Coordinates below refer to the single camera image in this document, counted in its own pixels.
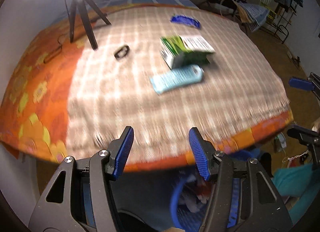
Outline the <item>green white carton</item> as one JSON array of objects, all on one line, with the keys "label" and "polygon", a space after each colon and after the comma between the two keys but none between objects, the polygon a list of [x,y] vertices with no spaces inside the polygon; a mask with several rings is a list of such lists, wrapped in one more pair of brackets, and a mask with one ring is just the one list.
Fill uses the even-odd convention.
[{"label": "green white carton", "polygon": [[160,54],[171,70],[192,64],[208,64],[208,57],[215,53],[215,49],[200,35],[161,37],[160,43]]}]

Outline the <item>trash in basket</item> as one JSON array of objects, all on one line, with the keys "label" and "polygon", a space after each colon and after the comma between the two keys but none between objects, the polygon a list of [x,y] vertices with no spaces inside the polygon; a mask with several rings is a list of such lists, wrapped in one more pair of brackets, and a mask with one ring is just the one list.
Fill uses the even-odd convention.
[{"label": "trash in basket", "polygon": [[178,205],[186,207],[191,213],[205,207],[215,185],[206,182],[197,172],[190,174],[184,183]]}]

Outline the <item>blue plastic trash basket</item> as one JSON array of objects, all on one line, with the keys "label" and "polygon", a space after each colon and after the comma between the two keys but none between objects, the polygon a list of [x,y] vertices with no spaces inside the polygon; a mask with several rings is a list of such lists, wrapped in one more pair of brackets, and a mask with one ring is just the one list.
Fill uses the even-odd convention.
[{"label": "blue plastic trash basket", "polygon": [[[241,150],[230,154],[236,160],[259,158],[260,149]],[[212,185],[205,182],[197,168],[192,166],[181,172],[180,178],[175,185],[170,201],[171,218],[176,228],[184,231],[198,231],[202,219],[206,213]],[[233,178],[232,201],[228,215],[227,228],[236,225],[240,197],[240,178]]]}]

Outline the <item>teal trousers leg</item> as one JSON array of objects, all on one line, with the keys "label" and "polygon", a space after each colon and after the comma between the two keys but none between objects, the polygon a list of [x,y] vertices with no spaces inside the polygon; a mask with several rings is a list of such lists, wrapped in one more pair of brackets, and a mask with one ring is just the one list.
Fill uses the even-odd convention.
[{"label": "teal trousers leg", "polygon": [[313,170],[312,164],[282,168],[275,172],[272,182],[281,196],[299,198],[289,210],[292,223],[296,224],[319,192],[319,168]]}]

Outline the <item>light blue packet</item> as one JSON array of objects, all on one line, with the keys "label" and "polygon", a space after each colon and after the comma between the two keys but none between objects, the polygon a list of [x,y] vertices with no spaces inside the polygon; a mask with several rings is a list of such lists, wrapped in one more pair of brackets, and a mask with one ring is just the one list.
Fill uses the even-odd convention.
[{"label": "light blue packet", "polygon": [[198,84],[202,81],[204,71],[198,65],[190,65],[182,68],[172,69],[167,73],[154,75],[150,78],[150,83],[154,91],[160,95],[168,91]]}]

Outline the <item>checkered beige blanket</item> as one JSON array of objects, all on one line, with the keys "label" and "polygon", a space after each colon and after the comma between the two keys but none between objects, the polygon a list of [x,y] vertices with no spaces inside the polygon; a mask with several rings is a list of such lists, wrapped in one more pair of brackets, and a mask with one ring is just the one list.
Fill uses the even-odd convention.
[{"label": "checkered beige blanket", "polygon": [[[201,28],[174,24],[173,15],[198,20]],[[86,45],[69,90],[67,153],[90,157],[126,126],[135,140],[127,167],[171,168],[193,162],[189,129],[227,153],[246,148],[282,131],[292,120],[280,77],[258,47],[232,20],[199,9],[132,7],[98,22],[99,49]],[[215,49],[198,84],[158,95],[150,78],[169,71],[161,37],[200,35]]]}]

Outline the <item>striped clothes on chair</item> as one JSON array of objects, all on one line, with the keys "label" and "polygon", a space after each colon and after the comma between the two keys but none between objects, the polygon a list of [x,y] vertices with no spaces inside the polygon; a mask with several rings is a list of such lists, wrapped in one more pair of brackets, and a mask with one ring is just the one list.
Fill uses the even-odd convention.
[{"label": "striped clothes on chair", "polygon": [[258,30],[266,22],[269,9],[257,4],[250,4],[242,0],[207,0],[209,4],[219,4],[233,10],[233,15],[238,15],[240,21],[248,26],[251,32]]}]

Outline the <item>orange floral bed sheet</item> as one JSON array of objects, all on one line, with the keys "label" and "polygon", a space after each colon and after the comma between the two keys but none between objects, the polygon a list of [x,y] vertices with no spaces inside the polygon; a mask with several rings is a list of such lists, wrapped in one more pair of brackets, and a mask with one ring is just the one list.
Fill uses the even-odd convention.
[{"label": "orange floral bed sheet", "polygon": [[[107,11],[111,14],[146,6],[188,8],[144,4],[109,7]],[[63,20],[34,38],[18,62],[1,104],[1,141],[5,146],[55,163],[69,155],[66,150],[68,95],[78,60],[89,45],[80,23],[76,24],[74,43],[69,42],[67,31],[68,22]],[[169,168],[130,170],[127,164],[125,167],[127,172],[161,169]]]}]

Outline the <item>blue snack wrapper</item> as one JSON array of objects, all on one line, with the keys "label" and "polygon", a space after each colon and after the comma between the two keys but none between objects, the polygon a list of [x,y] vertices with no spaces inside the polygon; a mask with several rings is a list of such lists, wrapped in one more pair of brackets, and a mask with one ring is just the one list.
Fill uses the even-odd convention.
[{"label": "blue snack wrapper", "polygon": [[200,29],[201,28],[201,23],[192,18],[192,17],[188,17],[186,15],[173,15],[170,18],[170,22],[174,23],[174,24],[181,24],[181,25],[185,25],[185,26],[190,26],[196,29]]}]

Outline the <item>black tripod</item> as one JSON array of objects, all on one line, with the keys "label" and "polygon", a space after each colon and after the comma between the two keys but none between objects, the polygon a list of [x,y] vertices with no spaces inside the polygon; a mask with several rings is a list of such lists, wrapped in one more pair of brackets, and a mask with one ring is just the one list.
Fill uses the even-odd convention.
[{"label": "black tripod", "polygon": [[69,40],[71,43],[74,40],[75,17],[76,17],[76,11],[78,11],[80,14],[82,24],[85,29],[85,33],[88,37],[89,43],[93,50],[97,50],[98,44],[93,32],[93,27],[91,25],[91,20],[88,15],[86,4],[88,4],[92,8],[92,10],[95,11],[98,17],[102,19],[107,26],[111,25],[111,22],[107,19],[107,15],[102,12],[102,10],[97,6],[97,4],[93,0],[72,0],[71,6],[70,6],[70,13],[68,16]]}]

